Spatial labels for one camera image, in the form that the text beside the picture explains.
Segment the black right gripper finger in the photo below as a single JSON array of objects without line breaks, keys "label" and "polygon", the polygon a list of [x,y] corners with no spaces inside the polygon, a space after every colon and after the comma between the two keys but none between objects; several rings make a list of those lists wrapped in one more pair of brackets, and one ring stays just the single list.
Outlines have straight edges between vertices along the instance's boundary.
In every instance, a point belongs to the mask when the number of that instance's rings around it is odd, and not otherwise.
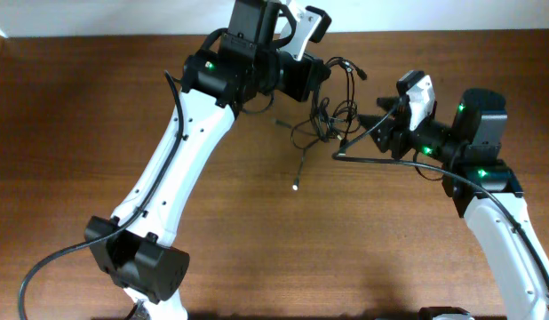
[{"label": "black right gripper finger", "polygon": [[385,110],[393,111],[393,115],[408,115],[410,113],[409,97],[407,95],[396,97],[379,97],[376,104]]},{"label": "black right gripper finger", "polygon": [[390,118],[388,116],[360,115],[359,122],[364,132],[356,140],[360,141],[371,137],[375,142],[388,142]]}]

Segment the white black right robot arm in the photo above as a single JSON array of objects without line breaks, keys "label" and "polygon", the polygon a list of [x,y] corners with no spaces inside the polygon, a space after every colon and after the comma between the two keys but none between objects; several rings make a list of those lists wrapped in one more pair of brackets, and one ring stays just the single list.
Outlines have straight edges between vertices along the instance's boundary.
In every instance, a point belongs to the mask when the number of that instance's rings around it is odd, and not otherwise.
[{"label": "white black right robot arm", "polygon": [[381,152],[413,150],[442,165],[442,186],[489,263],[511,319],[549,319],[549,259],[530,224],[513,170],[499,158],[507,113],[503,95],[464,91],[451,125],[426,116],[409,128],[408,101],[378,99],[388,117],[362,115]]}]

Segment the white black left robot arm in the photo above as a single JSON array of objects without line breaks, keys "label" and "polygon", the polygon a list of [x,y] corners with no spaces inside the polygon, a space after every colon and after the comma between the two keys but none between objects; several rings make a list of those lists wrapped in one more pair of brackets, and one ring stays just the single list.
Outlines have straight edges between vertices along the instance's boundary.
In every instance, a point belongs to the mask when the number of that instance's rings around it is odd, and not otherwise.
[{"label": "white black left robot arm", "polygon": [[173,242],[181,214],[214,148],[246,102],[282,92],[296,101],[330,72],[306,47],[331,19],[293,1],[238,1],[227,27],[190,55],[181,78],[169,79],[174,110],[144,172],[107,219],[84,231],[99,268],[133,300],[134,319],[184,319],[179,287],[187,253]]}]

